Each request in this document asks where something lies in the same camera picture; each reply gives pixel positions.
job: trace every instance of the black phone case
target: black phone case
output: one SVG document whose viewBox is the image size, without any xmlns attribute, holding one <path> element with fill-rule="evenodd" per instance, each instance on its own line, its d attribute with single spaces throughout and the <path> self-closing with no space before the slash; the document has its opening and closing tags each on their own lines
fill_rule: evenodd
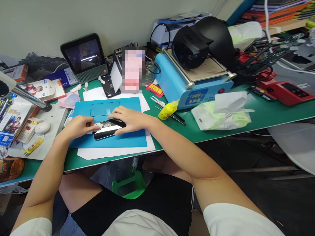
<svg viewBox="0 0 315 236">
<path fill-rule="evenodd" d="M 119 95 L 121 93 L 120 89 L 118 89 L 117 92 L 115 93 L 115 89 L 114 89 L 110 75 L 101 77 L 101 79 L 105 82 L 104 84 L 103 83 L 101 83 L 101 84 L 102 84 L 105 96 L 107 98 L 112 98 L 112 97 Z"/>
</svg>

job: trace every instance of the glass jar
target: glass jar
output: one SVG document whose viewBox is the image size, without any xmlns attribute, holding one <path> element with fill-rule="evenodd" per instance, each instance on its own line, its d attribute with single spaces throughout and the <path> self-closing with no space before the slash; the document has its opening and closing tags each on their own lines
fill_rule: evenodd
<svg viewBox="0 0 315 236">
<path fill-rule="evenodd" d="M 153 61 L 147 61 L 146 62 L 146 68 L 145 68 L 145 75 L 144 75 L 144 85 L 148 85 L 149 83 L 152 83 L 154 81 L 154 74 L 151 73 L 148 68 L 151 71 L 154 71 L 154 63 Z"/>
</svg>

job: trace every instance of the screen separator machine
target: screen separator machine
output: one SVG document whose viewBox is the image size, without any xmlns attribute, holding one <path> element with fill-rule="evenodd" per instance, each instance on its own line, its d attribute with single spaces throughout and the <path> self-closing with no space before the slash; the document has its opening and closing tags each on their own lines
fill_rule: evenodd
<svg viewBox="0 0 315 236">
<path fill-rule="evenodd" d="M 205 59 L 197 68 L 186 70 L 172 50 L 166 48 L 156 56 L 155 62 L 161 68 L 161 73 L 156 75 L 157 82 L 168 102 L 179 99 L 178 110 L 213 101 L 215 94 L 229 92 L 236 76 L 214 57 Z"/>
</svg>

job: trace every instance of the yellow glue bottle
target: yellow glue bottle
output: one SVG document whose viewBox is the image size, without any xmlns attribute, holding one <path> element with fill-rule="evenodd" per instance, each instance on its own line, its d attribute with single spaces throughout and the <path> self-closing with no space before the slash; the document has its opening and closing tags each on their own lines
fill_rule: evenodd
<svg viewBox="0 0 315 236">
<path fill-rule="evenodd" d="M 166 120 L 169 118 L 177 110 L 178 102 L 179 100 L 166 104 L 158 114 L 158 117 L 161 120 Z"/>
</svg>

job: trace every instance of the green workbench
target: green workbench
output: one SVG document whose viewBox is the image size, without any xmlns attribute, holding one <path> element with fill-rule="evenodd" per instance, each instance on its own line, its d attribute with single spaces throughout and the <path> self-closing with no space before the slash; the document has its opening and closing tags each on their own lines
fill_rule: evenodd
<svg viewBox="0 0 315 236">
<path fill-rule="evenodd" d="M 89 89 L 100 87 L 100 81 L 94 80 L 89 83 Z M 231 92 L 236 91 L 244 91 L 248 85 L 241 85 L 238 87 L 234 87 L 231 89 Z M 81 100 L 83 101 L 83 92 L 84 90 L 81 89 L 79 91 L 79 95 Z M 155 103 L 150 99 L 152 95 L 151 92 L 144 90 L 143 95 L 147 100 L 150 110 L 146 111 L 146 114 L 157 116 L 159 110 L 155 108 Z M 162 97 L 160 100 L 163 100 L 167 103 L 165 97 Z M 194 120 L 189 109 L 180 110 L 178 114 L 180 114 L 185 120 L 187 126 L 183 126 L 180 123 L 176 122 L 173 119 L 167 119 L 165 124 L 167 124 L 172 129 L 176 130 L 181 135 L 185 136 L 187 139 L 194 143 L 203 142 L 206 140 L 222 138 L 226 136 L 230 136 L 233 134 L 244 133 L 252 130 L 262 129 L 270 126 L 276 126 L 280 124 L 290 123 L 298 120 L 304 120 L 307 118 L 315 117 L 315 100 L 299 104 L 293 107 L 286 107 L 282 105 L 280 102 L 268 102 L 267 100 L 259 97 L 256 94 L 249 94 L 248 95 L 248 102 L 245 105 L 245 108 L 254 109 L 255 112 L 250 113 L 250 117 L 252 119 L 252 123 L 249 123 L 247 126 L 239 129 L 234 130 L 210 130 L 210 131 L 200 131 L 197 123 Z M 162 150 L 161 145 L 153 138 L 153 142 L 155 144 L 156 150 Z M 65 168 L 64 171 L 78 169 L 86 166 L 97 165 L 100 163 L 104 163 L 107 161 L 113 161 L 129 156 L 135 156 L 139 153 L 123 155 L 123 156 L 116 156 L 116 157 L 106 157 L 94 160 L 85 160 L 79 156 L 77 156 L 77 149 L 69 148 L 67 152 L 67 157 L 65 161 Z M 22 174 L 12 180 L 5 183 L 0 184 L 7 185 L 10 183 L 21 182 L 25 180 L 32 179 L 39 168 L 41 161 L 38 160 L 31 160 L 25 159 L 25 166 Z"/>
</svg>

